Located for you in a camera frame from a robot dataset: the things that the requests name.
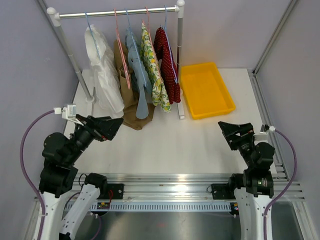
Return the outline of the brown skirt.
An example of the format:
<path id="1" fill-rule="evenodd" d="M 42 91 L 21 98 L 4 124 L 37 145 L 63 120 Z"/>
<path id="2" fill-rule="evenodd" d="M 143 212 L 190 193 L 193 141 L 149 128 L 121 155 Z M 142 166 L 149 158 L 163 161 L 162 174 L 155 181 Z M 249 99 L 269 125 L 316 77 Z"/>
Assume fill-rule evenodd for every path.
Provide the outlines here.
<path id="1" fill-rule="evenodd" d="M 114 61 L 115 69 L 118 74 L 118 79 L 120 82 L 120 94 L 123 99 L 123 124 L 129 128 L 136 131 L 142 130 L 145 125 L 153 120 L 155 106 L 148 100 L 148 116 L 144 119 L 139 119 L 136 117 L 136 112 L 139 103 L 139 92 L 138 87 L 135 83 L 136 79 L 134 76 L 134 71 L 129 67 L 129 77 L 130 77 L 130 88 L 128 88 L 127 79 L 125 77 L 125 71 L 123 68 L 122 56 L 120 52 L 120 47 L 118 41 L 115 40 L 113 43 L 114 47 Z"/>

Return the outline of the pink hanger of brown skirt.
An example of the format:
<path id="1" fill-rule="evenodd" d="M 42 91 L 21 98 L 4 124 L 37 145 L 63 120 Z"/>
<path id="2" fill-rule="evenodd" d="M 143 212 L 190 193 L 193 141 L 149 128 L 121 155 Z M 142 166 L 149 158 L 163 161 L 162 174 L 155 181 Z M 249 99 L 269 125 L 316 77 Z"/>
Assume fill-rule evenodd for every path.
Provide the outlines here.
<path id="1" fill-rule="evenodd" d="M 131 88 L 131 81 L 130 81 L 130 76 L 129 76 L 129 69 L 128 69 L 128 66 L 127 66 L 126 58 L 125 58 L 124 51 L 123 51 L 122 44 L 121 44 L 121 40 L 120 40 L 120 33 L 119 33 L 119 29 L 118 29 L 117 11 L 116 11 L 115 8 L 113 10 L 114 10 L 114 16 L 115 16 L 115 22 L 116 22 L 116 28 L 115 28 L 116 40 L 117 40 L 117 44 L 118 44 L 120 55 L 121 55 L 121 61 L 122 61 L 122 66 L 123 66 L 124 73 L 125 73 L 125 79 L 126 79 L 126 82 L 127 82 L 127 87 L 128 87 L 128 89 L 130 89 Z"/>

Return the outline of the lemon print skirt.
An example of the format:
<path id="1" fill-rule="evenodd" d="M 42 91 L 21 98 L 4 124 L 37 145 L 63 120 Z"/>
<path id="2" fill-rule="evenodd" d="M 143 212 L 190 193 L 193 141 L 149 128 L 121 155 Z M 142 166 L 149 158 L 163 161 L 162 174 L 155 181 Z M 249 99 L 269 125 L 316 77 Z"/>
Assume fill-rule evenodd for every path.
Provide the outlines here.
<path id="1" fill-rule="evenodd" d="M 153 105 L 160 106 L 165 113 L 170 113 L 172 110 L 171 104 L 160 73 L 160 67 L 156 63 L 148 28 L 144 21 L 141 23 L 140 57 L 152 85 L 151 98 Z"/>

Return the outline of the white dress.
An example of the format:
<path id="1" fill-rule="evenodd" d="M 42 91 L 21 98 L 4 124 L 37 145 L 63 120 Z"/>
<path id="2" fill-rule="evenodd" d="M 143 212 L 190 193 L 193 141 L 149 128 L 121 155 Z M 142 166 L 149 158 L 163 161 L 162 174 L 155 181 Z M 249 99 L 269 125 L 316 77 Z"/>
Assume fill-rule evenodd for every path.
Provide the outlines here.
<path id="1" fill-rule="evenodd" d="M 84 40 L 90 69 L 93 73 L 93 82 L 99 106 L 112 118 L 121 118 L 124 115 L 124 101 L 120 92 L 120 80 L 115 66 L 115 56 L 105 35 L 91 24 L 101 60 L 90 34 L 89 27 L 85 30 Z"/>

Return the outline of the light blue denim garment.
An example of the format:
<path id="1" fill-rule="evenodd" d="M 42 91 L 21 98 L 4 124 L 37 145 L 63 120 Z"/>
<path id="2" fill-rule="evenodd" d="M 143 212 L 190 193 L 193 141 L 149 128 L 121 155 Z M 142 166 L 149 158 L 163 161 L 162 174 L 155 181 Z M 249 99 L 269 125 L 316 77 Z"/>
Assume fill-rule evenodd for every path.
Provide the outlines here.
<path id="1" fill-rule="evenodd" d="M 137 39 L 134 34 L 133 34 L 133 37 L 134 37 L 134 40 L 136 41 L 137 50 L 139 52 L 139 57 L 140 57 L 140 48 L 137 44 Z M 152 102 L 152 84 L 151 84 L 151 81 L 149 80 L 148 73 L 146 71 L 144 63 L 141 60 L 141 57 L 140 57 L 140 60 L 141 60 L 141 65 L 143 70 L 141 71 L 140 69 L 137 54 L 135 51 L 135 47 L 134 47 L 129 29 L 126 30 L 125 45 L 128 50 L 128 55 L 127 55 L 128 65 L 130 68 L 132 68 L 134 72 L 135 84 L 137 86 L 138 93 L 139 93 L 138 105 L 137 105 L 137 110 L 135 115 L 138 119 L 145 119 L 149 115 L 148 104 Z M 142 76 L 142 72 L 146 79 L 146 86 Z"/>

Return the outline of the blue hanger of denim garment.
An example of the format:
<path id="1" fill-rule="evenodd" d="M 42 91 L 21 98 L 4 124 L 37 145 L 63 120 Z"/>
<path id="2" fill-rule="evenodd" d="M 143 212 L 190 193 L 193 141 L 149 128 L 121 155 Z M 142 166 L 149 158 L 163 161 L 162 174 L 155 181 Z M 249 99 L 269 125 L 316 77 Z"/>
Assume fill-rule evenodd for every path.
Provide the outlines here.
<path id="1" fill-rule="evenodd" d="M 131 23 L 130 23 L 130 18 L 129 18 L 129 13 L 128 13 L 127 8 L 125 8 L 125 13 L 126 13 L 127 20 L 128 20 L 128 29 L 129 29 L 129 32 L 130 32 L 130 35 L 131 35 L 131 39 L 132 39 L 132 42 L 133 42 L 133 45 L 134 45 L 134 49 L 135 49 L 135 52 L 136 52 L 136 55 L 137 55 L 137 58 L 138 58 L 139 67 L 140 67 L 140 70 L 141 70 L 141 73 L 142 73 L 142 77 L 143 77 L 143 80 L 144 80 L 144 86 L 146 87 L 147 86 L 147 81 L 146 81 L 145 75 L 143 73 L 141 59 L 140 59 L 140 56 L 139 56 L 139 52 L 138 52 L 136 41 L 135 41 L 134 36 L 133 36 Z"/>

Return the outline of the blue hanger of white dress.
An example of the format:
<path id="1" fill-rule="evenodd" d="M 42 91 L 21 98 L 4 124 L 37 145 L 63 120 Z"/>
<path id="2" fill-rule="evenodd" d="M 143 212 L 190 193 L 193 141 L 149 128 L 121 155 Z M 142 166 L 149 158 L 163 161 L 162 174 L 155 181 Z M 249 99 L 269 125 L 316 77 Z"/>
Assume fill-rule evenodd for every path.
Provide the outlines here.
<path id="1" fill-rule="evenodd" d="M 89 22 L 89 17 L 87 15 L 87 12 L 84 12 L 84 14 L 85 14 L 85 18 L 86 18 L 86 21 L 87 21 L 87 25 L 88 25 L 88 28 L 89 28 L 90 35 L 92 37 L 92 40 L 93 40 L 93 43 L 94 43 L 94 46 L 95 46 L 95 49 L 96 49 L 97 56 L 98 56 L 99 60 L 101 60 L 101 56 L 100 56 L 100 53 L 99 53 L 98 45 L 97 45 L 96 39 L 94 37 L 90 22 Z"/>

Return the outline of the pink hanger of lemon skirt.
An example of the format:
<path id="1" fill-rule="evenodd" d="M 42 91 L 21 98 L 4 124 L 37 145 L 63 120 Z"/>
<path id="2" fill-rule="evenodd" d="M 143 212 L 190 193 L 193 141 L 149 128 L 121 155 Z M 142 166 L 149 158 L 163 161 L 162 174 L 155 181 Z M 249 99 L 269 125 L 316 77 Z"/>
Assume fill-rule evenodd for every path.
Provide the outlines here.
<path id="1" fill-rule="evenodd" d="M 149 40 L 150 40 L 151 47 L 152 47 L 152 50 L 153 50 L 153 53 L 154 53 L 155 62 L 156 62 L 156 64 L 159 65 L 158 58 L 157 58 L 157 55 L 156 55 L 156 52 L 155 52 L 155 48 L 154 48 L 154 45 L 153 45 L 152 37 L 151 37 L 151 31 L 150 31 L 150 13 L 149 13 L 149 10 L 148 10 L 147 6 L 144 6 L 144 8 L 145 8 L 146 14 L 147 14 L 147 30 L 148 30 Z"/>

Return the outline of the red polka dot skirt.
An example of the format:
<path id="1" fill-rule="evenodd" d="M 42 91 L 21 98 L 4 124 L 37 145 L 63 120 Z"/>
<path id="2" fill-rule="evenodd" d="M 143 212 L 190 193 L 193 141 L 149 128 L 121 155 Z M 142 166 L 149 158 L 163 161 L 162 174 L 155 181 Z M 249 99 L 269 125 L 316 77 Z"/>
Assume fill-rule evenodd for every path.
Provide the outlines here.
<path id="1" fill-rule="evenodd" d="M 154 42 L 153 42 L 154 50 L 157 56 L 157 59 L 161 61 L 160 64 L 160 73 L 164 82 L 164 86 L 166 92 L 168 94 L 169 103 L 172 105 L 173 103 L 181 102 L 181 88 L 178 81 L 178 84 L 174 81 L 174 73 L 171 68 L 171 60 L 168 50 L 168 44 L 165 36 L 165 32 L 162 27 L 159 27 L 156 30 Z M 174 68 L 178 78 L 178 70 L 176 63 L 174 61 Z"/>

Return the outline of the blue hanger of red skirt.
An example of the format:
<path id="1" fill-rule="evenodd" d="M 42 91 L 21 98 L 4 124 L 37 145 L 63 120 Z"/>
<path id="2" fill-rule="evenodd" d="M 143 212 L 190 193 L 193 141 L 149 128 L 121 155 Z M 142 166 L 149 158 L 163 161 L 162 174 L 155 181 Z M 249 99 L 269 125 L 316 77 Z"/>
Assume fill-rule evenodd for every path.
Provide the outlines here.
<path id="1" fill-rule="evenodd" d="M 165 38 L 166 38 L 166 42 L 168 45 L 168 50 L 169 50 L 169 57 L 170 57 L 170 65 L 171 65 L 171 69 L 173 71 L 173 75 L 174 75 L 174 82 L 176 84 L 178 84 L 178 76 L 174 67 L 174 58 L 173 58 L 173 54 L 172 54 L 172 49 L 171 49 L 171 45 L 170 45 L 170 41 L 167 35 L 167 16 L 168 16 L 168 11 L 167 11 L 167 7 L 166 5 L 164 5 L 164 12 L 165 12 L 165 20 L 164 20 L 164 25 L 161 25 L 164 34 L 165 34 Z"/>

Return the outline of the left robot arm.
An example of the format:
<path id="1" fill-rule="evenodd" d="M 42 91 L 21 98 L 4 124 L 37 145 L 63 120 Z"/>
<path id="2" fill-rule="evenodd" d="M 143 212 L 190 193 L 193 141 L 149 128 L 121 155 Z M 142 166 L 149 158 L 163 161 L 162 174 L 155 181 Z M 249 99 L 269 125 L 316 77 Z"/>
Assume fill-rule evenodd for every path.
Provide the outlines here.
<path id="1" fill-rule="evenodd" d="M 44 168 L 39 183 L 41 212 L 37 222 L 40 240 L 73 240 L 93 202 L 113 197 L 107 177 L 89 173 L 71 209 L 63 214 L 78 173 L 75 162 L 94 140 L 111 141 L 124 120 L 79 114 L 72 117 L 63 114 L 62 117 L 73 122 L 75 129 L 70 138 L 59 132 L 52 133 L 43 144 Z"/>

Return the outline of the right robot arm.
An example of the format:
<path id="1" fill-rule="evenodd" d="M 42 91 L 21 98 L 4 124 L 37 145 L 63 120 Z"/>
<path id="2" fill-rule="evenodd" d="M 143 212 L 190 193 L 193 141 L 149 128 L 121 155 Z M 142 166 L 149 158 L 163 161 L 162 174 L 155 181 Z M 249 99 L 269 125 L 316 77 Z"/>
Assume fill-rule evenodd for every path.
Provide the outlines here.
<path id="1" fill-rule="evenodd" d="M 238 205 L 241 239 L 271 240 L 271 206 L 274 181 L 270 171 L 275 148 L 265 141 L 257 142 L 251 123 L 232 124 L 220 121 L 218 125 L 232 151 L 239 151 L 247 168 L 234 173 L 225 189 Z"/>

